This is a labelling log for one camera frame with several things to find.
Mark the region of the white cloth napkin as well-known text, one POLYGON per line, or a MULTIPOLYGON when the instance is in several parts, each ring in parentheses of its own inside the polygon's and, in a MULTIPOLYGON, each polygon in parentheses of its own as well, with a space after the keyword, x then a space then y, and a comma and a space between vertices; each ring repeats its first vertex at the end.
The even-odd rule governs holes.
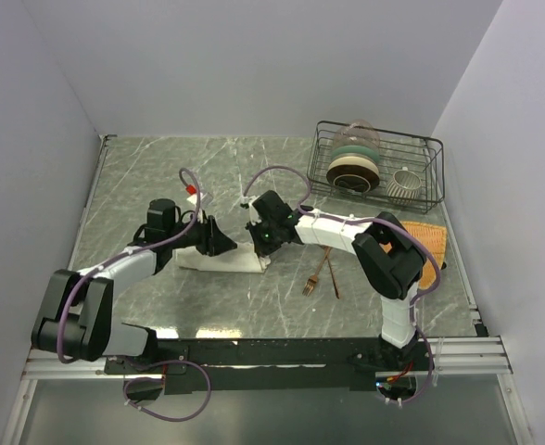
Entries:
POLYGON ((264 273, 271 263, 268 256, 260 257, 251 242, 238 243, 237 248, 217 256, 206 256, 196 248, 182 248, 175 252, 174 263, 185 269, 201 272, 264 273))

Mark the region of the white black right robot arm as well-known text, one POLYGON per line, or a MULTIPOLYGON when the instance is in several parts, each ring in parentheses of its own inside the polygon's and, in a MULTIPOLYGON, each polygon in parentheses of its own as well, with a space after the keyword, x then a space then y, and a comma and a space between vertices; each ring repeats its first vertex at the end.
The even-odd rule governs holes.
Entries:
POLYGON ((399 370, 413 360, 418 342, 414 300, 426 254, 394 215, 382 212, 367 221, 309 206, 293 209, 272 190, 243 197, 241 207, 248 210, 247 229, 261 257, 290 243, 354 255, 381 300, 379 344, 384 364, 399 370))

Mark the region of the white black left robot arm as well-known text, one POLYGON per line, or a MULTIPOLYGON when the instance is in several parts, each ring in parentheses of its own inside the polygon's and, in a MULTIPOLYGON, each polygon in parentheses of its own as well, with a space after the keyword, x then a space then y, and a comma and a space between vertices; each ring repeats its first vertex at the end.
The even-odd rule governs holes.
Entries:
POLYGON ((32 346, 56 353, 63 363, 126 356, 136 371, 152 371, 160 353, 156 332, 116 321, 114 299, 161 272, 173 252, 183 248, 213 258, 237 249, 237 244, 203 210, 193 210, 185 222, 174 201, 151 201, 146 222, 116 257, 80 271, 52 274, 32 329, 32 346))

